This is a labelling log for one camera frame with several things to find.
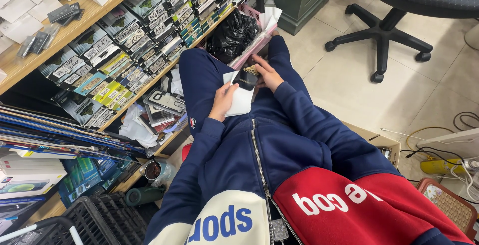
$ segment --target yellow spray can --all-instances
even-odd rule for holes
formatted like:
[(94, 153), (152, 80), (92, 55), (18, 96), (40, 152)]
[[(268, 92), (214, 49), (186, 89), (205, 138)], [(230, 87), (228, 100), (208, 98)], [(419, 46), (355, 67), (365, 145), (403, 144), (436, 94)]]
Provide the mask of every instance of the yellow spray can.
[[(453, 163), (462, 163), (461, 159), (447, 159), (449, 162)], [(421, 170), (424, 171), (427, 174), (451, 174), (451, 169), (455, 166), (454, 164), (451, 164), (449, 162), (446, 162), (442, 159), (434, 159), (431, 161), (424, 161), (420, 163)], [(454, 173), (456, 174), (465, 174), (466, 171), (469, 173), (475, 173), (477, 170), (479, 170), (479, 162), (477, 162), (475, 159), (471, 158), (465, 158), (464, 159), (464, 166), (458, 165), (454, 169)]]

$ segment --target person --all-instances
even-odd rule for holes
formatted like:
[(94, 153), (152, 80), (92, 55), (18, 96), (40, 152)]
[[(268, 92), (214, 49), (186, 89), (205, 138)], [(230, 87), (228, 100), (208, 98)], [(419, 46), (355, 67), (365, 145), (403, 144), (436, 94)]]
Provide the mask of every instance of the person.
[(145, 245), (452, 245), (471, 241), (381, 152), (313, 105), (274, 32), (248, 114), (224, 117), (233, 71), (194, 48), (180, 57), (193, 145)]

